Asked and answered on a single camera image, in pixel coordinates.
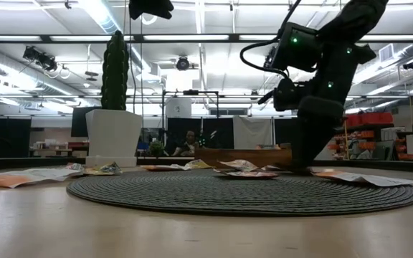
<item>tall cactus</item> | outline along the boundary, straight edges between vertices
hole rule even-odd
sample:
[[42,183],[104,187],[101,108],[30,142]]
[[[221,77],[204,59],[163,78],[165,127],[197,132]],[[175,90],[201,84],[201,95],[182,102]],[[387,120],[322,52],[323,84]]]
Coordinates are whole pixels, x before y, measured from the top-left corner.
[[106,44],[103,57],[101,106],[106,110],[126,110],[128,50],[122,32],[116,31]]

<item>person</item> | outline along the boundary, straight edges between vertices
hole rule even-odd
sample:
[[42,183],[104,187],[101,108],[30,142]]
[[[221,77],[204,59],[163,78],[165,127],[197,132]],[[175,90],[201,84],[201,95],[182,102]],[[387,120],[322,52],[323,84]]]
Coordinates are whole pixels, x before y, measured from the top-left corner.
[[199,147],[199,143],[195,141],[195,133],[188,131],[186,141],[181,146],[177,147],[172,156],[194,157],[195,149]]

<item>gray woven rug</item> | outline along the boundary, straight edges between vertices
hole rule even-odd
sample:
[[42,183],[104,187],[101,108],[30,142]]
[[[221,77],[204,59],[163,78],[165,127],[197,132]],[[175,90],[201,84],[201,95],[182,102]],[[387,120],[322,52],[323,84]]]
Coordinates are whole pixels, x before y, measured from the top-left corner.
[[378,188],[293,174],[251,180],[208,170],[80,178],[67,191],[133,209],[233,216],[359,214],[413,204],[413,186]]

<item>floor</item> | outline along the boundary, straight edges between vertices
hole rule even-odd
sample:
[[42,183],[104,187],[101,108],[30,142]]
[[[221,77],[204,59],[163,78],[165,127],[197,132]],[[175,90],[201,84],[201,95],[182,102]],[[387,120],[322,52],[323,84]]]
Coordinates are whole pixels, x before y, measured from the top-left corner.
[[66,185],[0,188],[0,257],[413,257],[413,206],[294,219],[187,216],[95,204],[68,196]]

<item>white planter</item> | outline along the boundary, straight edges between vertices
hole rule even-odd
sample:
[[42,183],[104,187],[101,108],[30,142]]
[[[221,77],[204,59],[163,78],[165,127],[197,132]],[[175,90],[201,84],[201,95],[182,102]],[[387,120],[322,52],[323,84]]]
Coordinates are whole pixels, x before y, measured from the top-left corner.
[[122,168],[136,166],[136,147],[143,118],[128,111],[93,110],[88,112],[89,156],[87,166],[116,162]]

